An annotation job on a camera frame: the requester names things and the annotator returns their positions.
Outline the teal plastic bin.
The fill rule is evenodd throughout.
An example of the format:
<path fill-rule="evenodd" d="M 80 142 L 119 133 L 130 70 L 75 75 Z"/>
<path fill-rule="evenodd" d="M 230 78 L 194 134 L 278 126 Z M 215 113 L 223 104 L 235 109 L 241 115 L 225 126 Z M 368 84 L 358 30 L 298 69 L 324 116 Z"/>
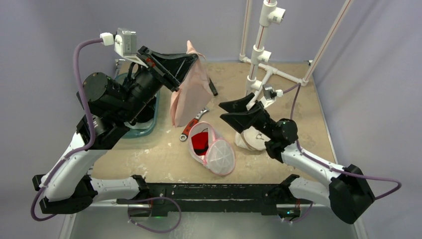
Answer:
<path fill-rule="evenodd" d="M 154 130 L 158 119 L 159 100 L 160 92 L 156 93 L 154 98 L 142 110 L 140 114 L 141 119 L 135 125 L 125 123 L 130 130 L 122 138 L 132 139 L 145 137 Z"/>

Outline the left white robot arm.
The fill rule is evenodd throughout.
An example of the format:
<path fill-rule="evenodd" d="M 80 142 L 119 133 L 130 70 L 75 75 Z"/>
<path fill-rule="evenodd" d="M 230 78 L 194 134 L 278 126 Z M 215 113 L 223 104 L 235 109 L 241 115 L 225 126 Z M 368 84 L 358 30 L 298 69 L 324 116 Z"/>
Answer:
<path fill-rule="evenodd" d="M 33 177 L 37 196 L 33 202 L 47 217 L 80 212 L 98 201 L 121 200 L 144 203 L 150 196 L 140 175 L 101 180 L 88 172 L 144 118 L 162 87 L 177 92 L 193 65 L 195 53 L 161 54 L 147 47 L 137 52 L 140 63 L 131 62 L 123 79 L 102 72 L 90 74 L 79 97 L 88 114 L 77 124 L 72 141 L 53 169 Z"/>

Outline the light pink bra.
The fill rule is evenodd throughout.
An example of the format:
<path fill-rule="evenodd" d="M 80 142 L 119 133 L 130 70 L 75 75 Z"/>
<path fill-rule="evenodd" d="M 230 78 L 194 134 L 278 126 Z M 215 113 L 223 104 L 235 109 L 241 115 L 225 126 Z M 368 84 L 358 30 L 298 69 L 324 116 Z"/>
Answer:
<path fill-rule="evenodd" d="M 197 56 L 198 59 L 188 71 L 179 91 L 171 95 L 169 113 L 173 127 L 187 125 L 213 97 L 205 56 L 199 53 L 189 40 L 187 54 Z"/>

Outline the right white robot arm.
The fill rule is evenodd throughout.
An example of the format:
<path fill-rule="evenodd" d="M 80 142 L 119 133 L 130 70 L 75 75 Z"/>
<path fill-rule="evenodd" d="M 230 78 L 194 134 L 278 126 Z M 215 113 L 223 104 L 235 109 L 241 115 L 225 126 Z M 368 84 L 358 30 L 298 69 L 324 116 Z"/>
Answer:
<path fill-rule="evenodd" d="M 269 139 L 265 149 L 268 156 L 286 165 L 293 166 L 315 181 L 300 176 L 280 188 L 280 198 L 287 203 L 305 199 L 329 207 L 347 224 L 355 223 L 374 203 L 375 196 L 368 184 L 368 176 L 351 164 L 347 167 L 327 161 L 298 145 L 298 126 L 292 119 L 275 121 L 261 102 L 248 108 L 253 94 L 228 102 L 219 103 L 225 110 L 220 118 L 237 133 L 255 128 Z"/>

